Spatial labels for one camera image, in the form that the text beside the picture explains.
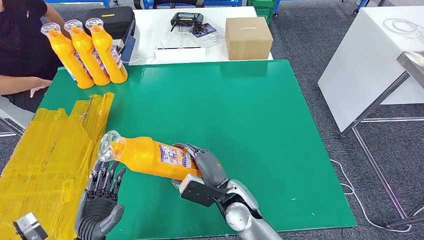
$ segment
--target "black case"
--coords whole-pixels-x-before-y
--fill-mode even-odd
[[[136,18],[133,9],[130,6],[94,8],[88,11],[85,21],[91,18],[98,18],[104,22],[104,30],[112,36],[113,39],[126,39],[127,33],[131,30],[131,36],[134,36]]]

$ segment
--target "humanoid robot hand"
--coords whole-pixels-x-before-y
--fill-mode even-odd
[[[258,202],[248,188],[240,181],[228,178],[213,153],[191,144],[176,143],[174,147],[187,150],[202,174],[203,183],[192,180],[189,175],[183,180],[184,184],[172,181],[182,198],[207,207],[216,203],[229,227],[242,240],[282,239],[262,217]]]
[[[106,234],[121,220],[124,206],[117,205],[118,191],[126,168],[114,178],[117,165],[116,161],[100,160],[94,164],[76,212],[75,240],[105,240]]]

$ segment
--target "black handheld device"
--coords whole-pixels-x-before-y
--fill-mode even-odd
[[[190,33],[194,28],[200,28],[203,23],[203,15],[200,13],[177,12],[171,19],[171,32],[176,26],[190,27]]]

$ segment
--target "person's arm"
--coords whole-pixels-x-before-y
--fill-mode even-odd
[[[0,75],[0,95],[15,94],[31,90],[35,91],[47,88],[51,81],[35,76],[3,76]]]
[[[60,29],[62,31],[62,34],[65,35],[67,38],[71,38],[71,35],[69,34],[69,32],[67,32],[64,29],[64,25],[65,25],[65,20],[62,18],[62,16],[49,4],[47,4],[47,12],[44,14],[45,19],[49,22],[49,23],[56,23],[60,25]]]

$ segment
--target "clear bottle cap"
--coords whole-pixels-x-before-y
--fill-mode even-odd
[[[63,28],[70,34],[77,34],[83,30],[83,23],[78,20],[69,20],[65,22]]]
[[[91,32],[98,32],[103,28],[103,20],[100,18],[90,18],[85,22],[85,27]]]
[[[54,22],[46,23],[41,27],[41,33],[49,38],[57,37],[62,34],[61,26]]]
[[[97,149],[97,158],[102,162],[110,162],[121,156],[125,139],[115,131],[108,131],[100,140]]]

